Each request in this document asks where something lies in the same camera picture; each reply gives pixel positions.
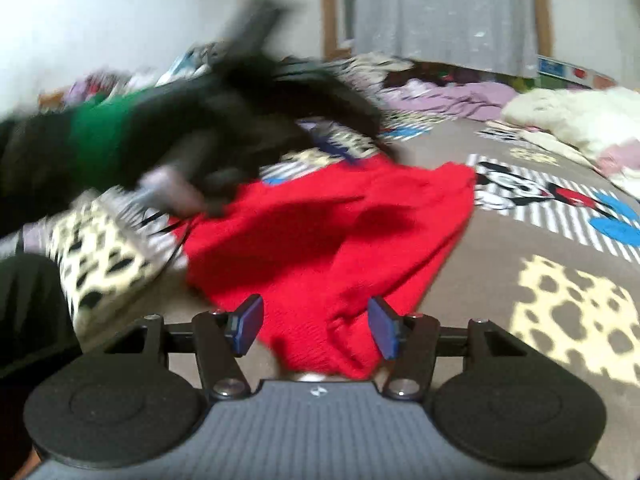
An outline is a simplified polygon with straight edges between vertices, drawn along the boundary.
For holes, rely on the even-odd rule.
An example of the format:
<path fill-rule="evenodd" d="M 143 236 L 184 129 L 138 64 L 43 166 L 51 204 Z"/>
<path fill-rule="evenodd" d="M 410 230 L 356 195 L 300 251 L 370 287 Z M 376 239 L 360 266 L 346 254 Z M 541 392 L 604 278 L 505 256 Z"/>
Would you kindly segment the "green sleeved forearm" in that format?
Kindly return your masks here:
<path fill-rule="evenodd" d="M 1 233 L 56 214 L 88 188 L 130 185 L 157 160 L 134 122 L 137 97 L 96 98 L 1 121 Z"/>

